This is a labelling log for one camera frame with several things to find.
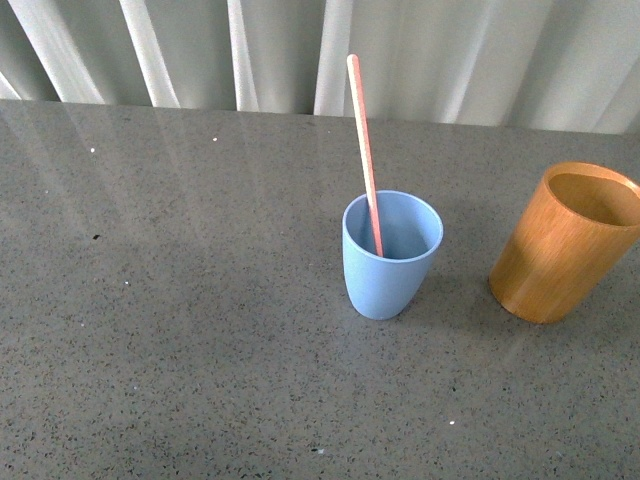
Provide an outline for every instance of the white curtain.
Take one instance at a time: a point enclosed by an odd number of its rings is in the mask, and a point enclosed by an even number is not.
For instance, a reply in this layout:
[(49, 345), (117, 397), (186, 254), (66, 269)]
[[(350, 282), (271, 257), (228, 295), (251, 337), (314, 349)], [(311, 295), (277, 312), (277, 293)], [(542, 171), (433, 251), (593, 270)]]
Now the white curtain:
[(0, 98), (640, 131), (640, 0), (0, 0)]

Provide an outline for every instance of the bamboo cup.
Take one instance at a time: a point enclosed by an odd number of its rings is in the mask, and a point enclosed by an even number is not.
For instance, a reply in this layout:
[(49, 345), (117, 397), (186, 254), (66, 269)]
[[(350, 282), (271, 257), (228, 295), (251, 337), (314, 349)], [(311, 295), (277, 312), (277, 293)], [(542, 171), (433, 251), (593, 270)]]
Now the bamboo cup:
[(534, 323), (569, 313), (640, 237), (640, 187), (604, 167), (544, 173), (489, 274), (496, 299)]

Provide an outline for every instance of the wooden stick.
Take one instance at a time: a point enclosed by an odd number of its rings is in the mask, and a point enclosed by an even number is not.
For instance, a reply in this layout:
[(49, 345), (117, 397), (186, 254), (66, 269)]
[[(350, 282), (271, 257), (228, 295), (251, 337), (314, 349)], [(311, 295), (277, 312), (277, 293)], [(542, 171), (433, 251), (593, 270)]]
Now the wooden stick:
[(349, 83), (351, 84), (351, 98), (356, 114), (356, 127), (360, 142), (360, 156), (362, 157), (362, 171), (364, 173), (364, 185), (367, 190), (369, 202), (369, 215), (371, 216), (371, 228), (373, 241), (376, 246), (376, 255), (384, 256), (382, 249), (382, 233), (380, 231), (380, 216), (378, 215), (378, 199), (376, 197), (376, 182), (373, 174), (373, 159), (371, 158), (371, 146), (369, 145), (369, 128), (367, 127), (367, 112), (364, 107), (364, 90), (360, 77), (360, 60), (357, 55), (347, 57), (347, 70), (349, 71)]

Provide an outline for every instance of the table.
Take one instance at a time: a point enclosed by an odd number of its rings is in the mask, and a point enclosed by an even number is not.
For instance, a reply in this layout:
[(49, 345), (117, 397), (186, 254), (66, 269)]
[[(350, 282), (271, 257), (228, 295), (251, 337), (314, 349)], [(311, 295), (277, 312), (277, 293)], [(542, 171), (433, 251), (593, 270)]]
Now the table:
[(371, 121), (445, 239), (351, 307), (353, 119), (0, 101), (3, 478), (637, 478), (640, 250), (563, 322), (487, 275), (544, 169), (640, 137)]

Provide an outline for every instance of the plastic cup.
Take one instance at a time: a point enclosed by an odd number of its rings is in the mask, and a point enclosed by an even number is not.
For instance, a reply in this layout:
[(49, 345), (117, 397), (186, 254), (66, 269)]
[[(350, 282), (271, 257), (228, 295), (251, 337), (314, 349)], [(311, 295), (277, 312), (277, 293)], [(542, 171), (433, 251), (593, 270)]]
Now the plastic cup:
[(384, 257), (375, 254), (366, 195), (342, 217), (342, 257), (349, 299), (372, 320), (398, 315), (420, 288), (442, 242), (440, 216), (408, 193), (377, 193)]

